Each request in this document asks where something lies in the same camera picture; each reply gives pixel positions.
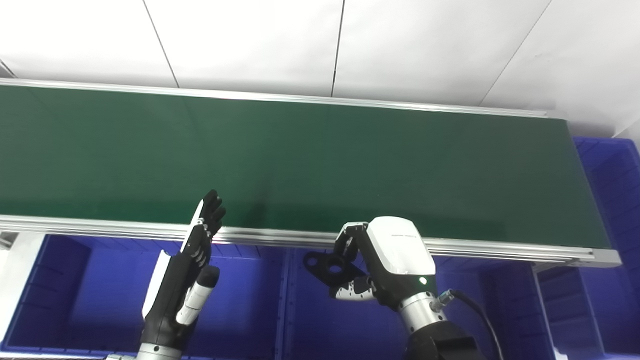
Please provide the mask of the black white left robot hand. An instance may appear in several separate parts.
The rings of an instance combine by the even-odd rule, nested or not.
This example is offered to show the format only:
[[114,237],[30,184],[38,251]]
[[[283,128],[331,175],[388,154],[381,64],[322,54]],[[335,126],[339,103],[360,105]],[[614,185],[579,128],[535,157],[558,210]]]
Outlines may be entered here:
[[144,315],[140,342],[151,353],[182,353],[187,347],[199,316],[195,305],[206,302],[208,289],[217,285],[220,276],[220,269],[210,265],[211,242],[225,214],[222,199],[211,189],[199,201],[180,251],[169,256],[157,294]]

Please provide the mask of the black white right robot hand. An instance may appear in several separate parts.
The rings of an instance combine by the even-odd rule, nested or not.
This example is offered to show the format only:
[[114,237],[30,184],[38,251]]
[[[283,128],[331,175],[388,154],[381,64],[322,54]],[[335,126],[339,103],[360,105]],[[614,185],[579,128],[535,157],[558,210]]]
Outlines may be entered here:
[[368,271],[330,287],[329,296],[336,300],[375,299],[394,312],[402,312],[437,291],[435,261],[409,219],[378,216],[369,222],[348,222],[341,228],[333,252],[347,264],[360,254]]

